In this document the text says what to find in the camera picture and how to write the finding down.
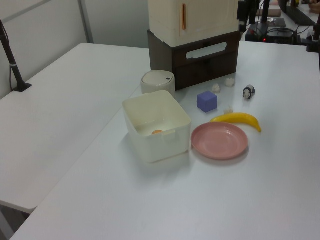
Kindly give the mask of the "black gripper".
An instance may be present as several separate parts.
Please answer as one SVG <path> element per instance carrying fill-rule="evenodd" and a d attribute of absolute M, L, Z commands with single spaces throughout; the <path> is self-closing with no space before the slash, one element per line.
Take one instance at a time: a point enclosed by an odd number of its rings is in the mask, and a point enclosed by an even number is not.
<path fill-rule="evenodd" d="M 237 19 L 239 20 L 239 31 L 247 31 L 247 21 L 250 15 L 250 0 L 239 0 L 237 7 Z"/>

